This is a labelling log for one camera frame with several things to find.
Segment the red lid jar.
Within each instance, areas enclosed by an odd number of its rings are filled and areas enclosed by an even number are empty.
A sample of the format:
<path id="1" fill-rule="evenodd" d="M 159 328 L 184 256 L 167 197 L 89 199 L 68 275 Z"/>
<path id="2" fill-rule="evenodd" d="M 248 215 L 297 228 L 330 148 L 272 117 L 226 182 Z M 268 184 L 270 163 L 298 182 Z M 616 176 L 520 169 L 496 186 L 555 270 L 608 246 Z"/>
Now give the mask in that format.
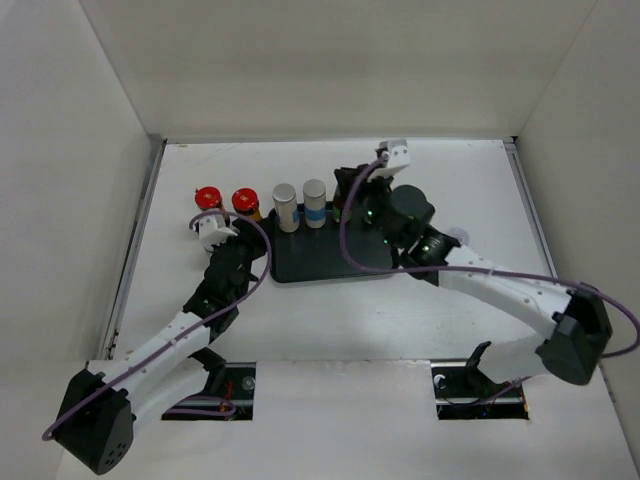
<path id="1" fill-rule="evenodd" d="M 204 186 L 197 189 L 194 193 L 194 202 L 201 211 L 223 207 L 221 192 L 214 186 Z"/>
<path id="2" fill-rule="evenodd" d="M 237 214 L 249 217 L 257 222 L 262 220 L 259 197 L 255 190 L 248 187 L 239 188 L 233 193 L 231 202 Z"/>

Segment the yellow cap sauce bottle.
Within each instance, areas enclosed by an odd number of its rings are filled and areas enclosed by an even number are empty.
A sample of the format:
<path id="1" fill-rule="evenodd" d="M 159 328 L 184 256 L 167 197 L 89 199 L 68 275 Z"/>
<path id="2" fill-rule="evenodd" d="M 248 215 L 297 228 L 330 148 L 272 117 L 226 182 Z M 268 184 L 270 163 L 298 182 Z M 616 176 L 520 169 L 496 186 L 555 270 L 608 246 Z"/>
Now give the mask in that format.
<path id="1" fill-rule="evenodd" d="M 351 210 L 345 208 L 346 194 L 342 193 L 340 186 L 336 186 L 332 199 L 332 218 L 336 223 L 342 220 L 348 222 L 351 217 Z"/>

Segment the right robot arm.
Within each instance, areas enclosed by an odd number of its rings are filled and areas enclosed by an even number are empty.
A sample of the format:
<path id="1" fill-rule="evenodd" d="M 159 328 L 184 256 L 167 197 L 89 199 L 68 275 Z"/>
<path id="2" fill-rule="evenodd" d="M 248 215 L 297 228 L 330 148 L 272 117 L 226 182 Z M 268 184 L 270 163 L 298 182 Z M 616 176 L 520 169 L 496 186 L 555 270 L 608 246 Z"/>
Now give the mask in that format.
<path id="1" fill-rule="evenodd" d="M 597 290 L 490 262 L 432 226 L 435 208 L 415 186 L 393 187 L 363 165 L 339 168 L 334 176 L 341 199 L 356 202 L 390 247 L 392 273 L 466 294 L 530 328 L 519 339 L 475 348 L 463 373 L 471 393 L 487 395 L 501 383 L 545 374 L 579 386 L 591 381 L 612 335 Z"/>

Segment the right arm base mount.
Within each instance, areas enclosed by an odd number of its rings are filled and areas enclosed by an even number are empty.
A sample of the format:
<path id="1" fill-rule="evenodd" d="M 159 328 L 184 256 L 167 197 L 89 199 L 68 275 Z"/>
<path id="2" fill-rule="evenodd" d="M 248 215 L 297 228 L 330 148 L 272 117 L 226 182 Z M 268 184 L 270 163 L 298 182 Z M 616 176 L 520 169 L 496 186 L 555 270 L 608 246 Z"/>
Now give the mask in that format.
<path id="1" fill-rule="evenodd" d="M 439 420 L 528 420 L 522 382 L 494 383 L 478 366 L 490 342 L 480 343 L 464 362 L 431 363 Z"/>

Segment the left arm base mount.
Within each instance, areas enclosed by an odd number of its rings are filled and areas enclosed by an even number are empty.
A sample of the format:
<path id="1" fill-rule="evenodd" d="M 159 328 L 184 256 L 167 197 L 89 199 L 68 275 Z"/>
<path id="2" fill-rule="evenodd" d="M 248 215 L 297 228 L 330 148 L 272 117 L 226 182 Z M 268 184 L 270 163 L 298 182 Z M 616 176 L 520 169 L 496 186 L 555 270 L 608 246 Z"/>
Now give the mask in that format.
<path id="1" fill-rule="evenodd" d="M 203 389 L 164 413 L 163 421 L 251 421 L 257 380 L 255 362 L 231 362 L 210 348 L 191 355 L 207 372 Z"/>

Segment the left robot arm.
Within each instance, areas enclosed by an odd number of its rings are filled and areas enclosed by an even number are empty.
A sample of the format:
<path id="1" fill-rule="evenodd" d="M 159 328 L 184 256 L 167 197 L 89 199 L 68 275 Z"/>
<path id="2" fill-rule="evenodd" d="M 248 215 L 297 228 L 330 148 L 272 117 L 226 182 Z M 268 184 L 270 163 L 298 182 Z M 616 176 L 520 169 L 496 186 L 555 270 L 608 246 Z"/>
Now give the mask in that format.
<path id="1" fill-rule="evenodd" d="M 252 264 L 270 257 L 264 229 L 235 221 L 239 231 L 216 247 L 203 280 L 154 337 L 104 369 L 86 367 L 69 382 L 43 440 L 55 441 L 96 475 L 111 471 L 143 425 L 198 394 L 224 387 L 224 360 L 209 346 L 237 318 L 239 304 L 262 283 Z"/>

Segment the silver lid white jar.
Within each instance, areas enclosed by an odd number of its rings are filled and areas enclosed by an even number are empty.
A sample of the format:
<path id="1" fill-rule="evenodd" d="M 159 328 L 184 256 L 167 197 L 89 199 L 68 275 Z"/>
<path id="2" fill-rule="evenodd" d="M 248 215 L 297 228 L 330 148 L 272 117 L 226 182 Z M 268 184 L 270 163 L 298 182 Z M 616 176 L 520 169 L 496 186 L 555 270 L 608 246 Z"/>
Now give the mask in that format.
<path id="1" fill-rule="evenodd" d="M 284 233 L 293 233 L 299 228 L 296 190 L 288 183 L 276 185 L 272 192 L 277 223 Z"/>

